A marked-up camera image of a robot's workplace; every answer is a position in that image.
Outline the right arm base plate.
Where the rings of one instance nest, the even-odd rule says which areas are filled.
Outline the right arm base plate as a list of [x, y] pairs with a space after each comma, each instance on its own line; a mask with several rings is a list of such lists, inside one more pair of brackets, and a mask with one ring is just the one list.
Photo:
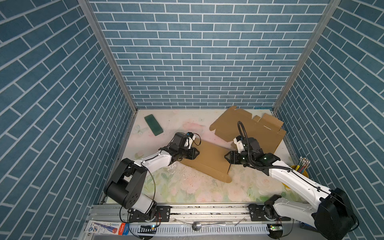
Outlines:
[[280, 217], [275, 213], [270, 213], [269, 210], [265, 210], [266, 206], [258, 205], [258, 204], [250, 204], [248, 205], [248, 210], [250, 213], [250, 218], [252, 222], [289, 222], [292, 219], [288, 217]]

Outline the cardboard box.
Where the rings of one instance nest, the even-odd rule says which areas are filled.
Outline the cardboard box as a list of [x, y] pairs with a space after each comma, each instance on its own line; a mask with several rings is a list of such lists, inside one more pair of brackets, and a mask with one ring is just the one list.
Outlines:
[[194, 160], [183, 159], [181, 163], [224, 183], [231, 183], [229, 176], [231, 164], [225, 159], [230, 150], [202, 141], [197, 146], [200, 154]]
[[240, 135], [239, 121], [243, 123], [248, 137], [256, 139], [264, 153], [275, 153], [286, 135], [286, 131], [282, 129], [284, 122], [268, 114], [253, 117], [250, 112], [236, 106], [230, 107], [216, 119], [211, 124], [210, 131], [215, 131], [215, 135], [225, 142], [232, 142]]

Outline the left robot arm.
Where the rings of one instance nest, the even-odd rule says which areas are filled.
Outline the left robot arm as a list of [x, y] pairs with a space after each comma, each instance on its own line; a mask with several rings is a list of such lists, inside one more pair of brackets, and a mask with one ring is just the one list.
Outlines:
[[183, 159], [194, 160], [200, 152], [195, 143], [197, 133], [175, 133], [167, 146], [146, 158], [132, 161], [121, 160], [104, 187], [104, 194], [126, 210], [139, 214], [140, 221], [151, 221], [156, 213], [157, 202], [154, 197], [142, 193], [147, 176]]

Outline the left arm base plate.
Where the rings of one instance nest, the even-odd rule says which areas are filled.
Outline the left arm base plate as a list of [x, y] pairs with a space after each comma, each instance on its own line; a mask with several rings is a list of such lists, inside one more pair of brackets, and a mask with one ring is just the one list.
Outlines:
[[171, 215], [171, 206], [152, 207], [148, 213], [142, 213], [138, 210], [129, 210], [129, 223], [142, 222], [169, 222]]

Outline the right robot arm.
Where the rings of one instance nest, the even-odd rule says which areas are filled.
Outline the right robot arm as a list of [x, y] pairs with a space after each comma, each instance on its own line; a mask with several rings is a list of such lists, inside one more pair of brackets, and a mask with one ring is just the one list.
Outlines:
[[299, 194], [306, 203], [292, 202], [273, 195], [264, 203], [265, 218], [274, 221], [287, 217], [314, 227], [328, 240], [341, 240], [359, 227], [348, 195], [339, 188], [330, 189], [300, 174], [272, 153], [265, 154], [254, 138], [234, 138], [235, 151], [225, 155], [234, 165], [258, 170], [282, 182]]

